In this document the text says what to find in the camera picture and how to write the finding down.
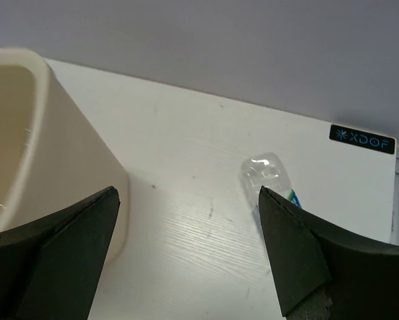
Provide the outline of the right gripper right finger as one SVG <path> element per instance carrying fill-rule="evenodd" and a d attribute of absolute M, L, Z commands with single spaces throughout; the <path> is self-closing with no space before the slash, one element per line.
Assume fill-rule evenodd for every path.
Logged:
<path fill-rule="evenodd" d="M 321 219 L 264 187 L 260 222 L 286 319 L 399 319 L 399 246 Z"/>

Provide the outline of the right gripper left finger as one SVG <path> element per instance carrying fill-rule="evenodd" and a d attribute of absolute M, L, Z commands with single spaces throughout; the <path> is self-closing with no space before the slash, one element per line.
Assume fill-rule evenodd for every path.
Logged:
<path fill-rule="evenodd" d="M 107 187 L 0 232 L 0 319 L 87 319 L 119 206 Z"/>

